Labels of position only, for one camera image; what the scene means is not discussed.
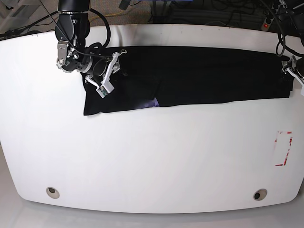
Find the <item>circular hole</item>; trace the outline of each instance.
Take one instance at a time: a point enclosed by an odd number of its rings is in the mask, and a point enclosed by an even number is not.
[[[267,190],[260,189],[255,192],[255,194],[253,195],[253,199],[256,201],[261,201],[261,200],[265,199],[266,195],[267,195]]]
[[[59,192],[52,188],[52,187],[48,187],[47,188],[47,195],[50,197],[50,198],[53,198],[53,199],[58,199],[59,198]]]

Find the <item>black garment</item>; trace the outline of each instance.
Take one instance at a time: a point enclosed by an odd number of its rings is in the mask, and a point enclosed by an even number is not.
[[[207,47],[112,47],[106,54],[126,49],[122,70],[111,76],[115,90],[101,98],[96,88],[86,90],[84,115],[136,109],[157,99],[160,107],[216,104],[232,101],[288,98],[293,77],[281,74],[275,54]]]

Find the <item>black cloth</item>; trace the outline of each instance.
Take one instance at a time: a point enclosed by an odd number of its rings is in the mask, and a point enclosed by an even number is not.
[[[126,49],[122,70],[111,76],[115,90],[101,98],[96,87],[86,90],[84,115],[137,109],[156,98],[160,107],[218,104],[232,101],[288,98],[293,77],[281,73],[275,54],[208,47],[111,47]]]

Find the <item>gray carpet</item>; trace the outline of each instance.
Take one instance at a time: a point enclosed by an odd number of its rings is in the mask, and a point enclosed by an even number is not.
[[[146,24],[148,23],[149,18],[151,17],[151,8],[150,3],[148,1],[142,1],[136,6],[129,6],[126,11],[123,13],[111,16],[112,14],[117,14],[122,12],[118,6],[121,0],[92,0],[91,7],[99,12],[101,12],[104,16],[106,16],[110,25],[124,25],[124,24]],[[132,0],[131,3],[137,3],[137,0]],[[49,12],[53,12],[57,10],[58,0],[44,0],[46,8]],[[39,7],[34,14],[30,17],[28,24],[37,21],[38,19],[46,16],[46,12],[42,7]],[[95,17],[96,15],[89,12],[89,19]],[[47,19],[40,24],[48,24],[51,20]],[[91,26],[101,26],[104,25],[101,19],[96,19],[91,23]],[[41,25],[35,26],[31,28],[31,30],[38,30],[41,32],[49,31],[53,29],[54,24],[50,25]]]

